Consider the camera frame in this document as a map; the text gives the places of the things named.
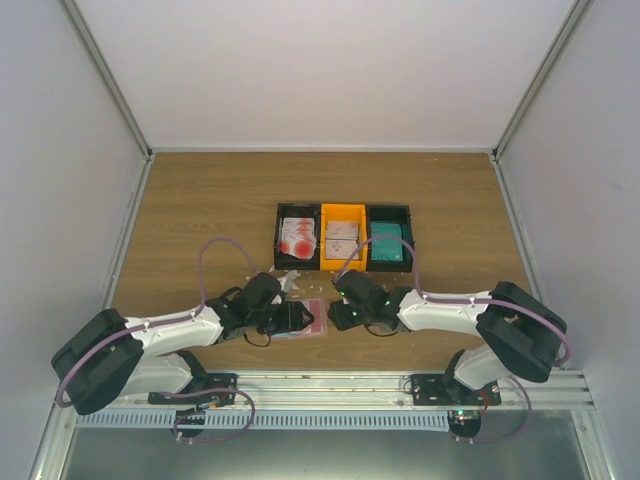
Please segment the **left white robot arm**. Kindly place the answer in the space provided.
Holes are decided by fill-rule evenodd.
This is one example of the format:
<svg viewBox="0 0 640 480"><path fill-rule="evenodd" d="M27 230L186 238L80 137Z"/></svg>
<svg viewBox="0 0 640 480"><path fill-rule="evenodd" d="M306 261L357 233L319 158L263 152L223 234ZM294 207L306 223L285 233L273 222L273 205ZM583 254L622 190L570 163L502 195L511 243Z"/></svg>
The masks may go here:
<svg viewBox="0 0 640 480"><path fill-rule="evenodd" d="M250 330L267 337L299 332L313 321L305 304L286 299L268 273L179 313L138 318L102 310L52 357L60 380L55 401L79 415L136 394L193 404L206 395L206 373L190 349L235 340Z"/></svg>

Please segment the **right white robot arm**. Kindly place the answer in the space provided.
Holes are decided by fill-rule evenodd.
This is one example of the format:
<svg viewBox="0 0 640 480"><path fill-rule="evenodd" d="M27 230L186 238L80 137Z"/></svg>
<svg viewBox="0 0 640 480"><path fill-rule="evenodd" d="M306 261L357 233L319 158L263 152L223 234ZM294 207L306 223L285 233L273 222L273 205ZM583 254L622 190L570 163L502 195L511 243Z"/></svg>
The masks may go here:
<svg viewBox="0 0 640 480"><path fill-rule="evenodd" d="M386 291L349 270L334 286L341 299L330 305L328 318L339 331L377 326L392 333L439 330L483 339L480 347L455 353L436 381L456 405L472 403L484 387L509 376L544 383L562 360L566 322L511 282L472 294Z"/></svg>

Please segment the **pink card holder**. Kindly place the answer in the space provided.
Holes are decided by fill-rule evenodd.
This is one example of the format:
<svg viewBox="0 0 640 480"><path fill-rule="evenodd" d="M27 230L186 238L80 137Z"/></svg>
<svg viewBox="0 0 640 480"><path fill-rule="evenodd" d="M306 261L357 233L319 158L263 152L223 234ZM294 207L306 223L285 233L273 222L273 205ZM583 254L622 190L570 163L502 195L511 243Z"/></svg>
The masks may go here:
<svg viewBox="0 0 640 480"><path fill-rule="evenodd" d="M273 336L277 340L298 340L324 336L328 333L327 307L322 298L302 300L304 307L310 311L314 321L301 331L281 333Z"/></svg>

